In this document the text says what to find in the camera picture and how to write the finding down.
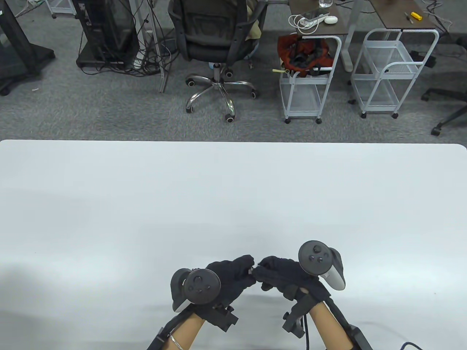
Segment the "person's left hand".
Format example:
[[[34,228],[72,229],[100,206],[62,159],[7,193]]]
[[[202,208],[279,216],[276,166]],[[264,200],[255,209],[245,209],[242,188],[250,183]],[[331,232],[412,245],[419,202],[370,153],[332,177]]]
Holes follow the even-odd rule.
[[[215,300],[209,303],[213,307],[226,307],[232,304],[243,291],[256,283],[250,270],[255,264],[251,255],[243,255],[234,260],[216,261],[206,269],[213,271],[220,279],[221,289]]]

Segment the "person's right hand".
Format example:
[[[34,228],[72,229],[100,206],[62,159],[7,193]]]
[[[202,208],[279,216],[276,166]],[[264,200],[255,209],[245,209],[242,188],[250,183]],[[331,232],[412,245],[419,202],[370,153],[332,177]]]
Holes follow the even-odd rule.
[[[268,256],[252,269],[251,274],[262,283],[262,290],[275,287],[288,300],[299,301],[310,295],[316,302],[323,302],[331,296],[317,276],[309,275],[292,259]]]

